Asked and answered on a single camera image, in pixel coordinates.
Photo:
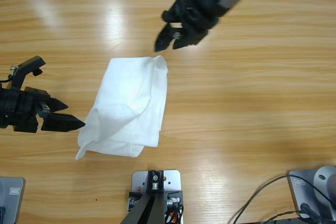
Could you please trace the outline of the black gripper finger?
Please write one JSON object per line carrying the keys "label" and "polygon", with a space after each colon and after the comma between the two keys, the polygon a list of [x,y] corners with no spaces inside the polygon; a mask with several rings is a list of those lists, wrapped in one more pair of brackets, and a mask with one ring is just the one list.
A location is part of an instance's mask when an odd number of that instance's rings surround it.
{"label": "black gripper finger", "polygon": [[85,123],[71,114],[48,114],[43,121],[41,130],[51,132],[69,132],[80,129]]}
{"label": "black gripper finger", "polygon": [[67,109],[68,105],[56,98],[50,98],[47,101],[40,102],[39,108],[44,112],[56,112]]}
{"label": "black gripper finger", "polygon": [[175,29],[171,26],[171,24],[167,23],[157,36],[154,44],[155,52],[165,50],[174,39],[174,34]]}
{"label": "black gripper finger", "polygon": [[180,49],[187,46],[197,45],[208,34],[208,31],[202,33],[181,34],[173,44],[173,49]]}

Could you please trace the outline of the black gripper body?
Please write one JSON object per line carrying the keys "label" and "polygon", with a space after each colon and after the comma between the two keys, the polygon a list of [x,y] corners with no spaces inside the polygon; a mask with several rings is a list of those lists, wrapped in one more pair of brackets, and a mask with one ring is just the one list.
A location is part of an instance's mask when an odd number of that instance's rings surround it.
{"label": "black gripper body", "polygon": [[31,87],[23,91],[1,88],[1,128],[11,125],[16,132],[37,132],[37,107],[49,99],[50,94],[45,90]]}
{"label": "black gripper body", "polygon": [[176,0],[162,13],[162,19],[171,24],[175,35],[202,33],[213,28],[227,11],[218,0]]}

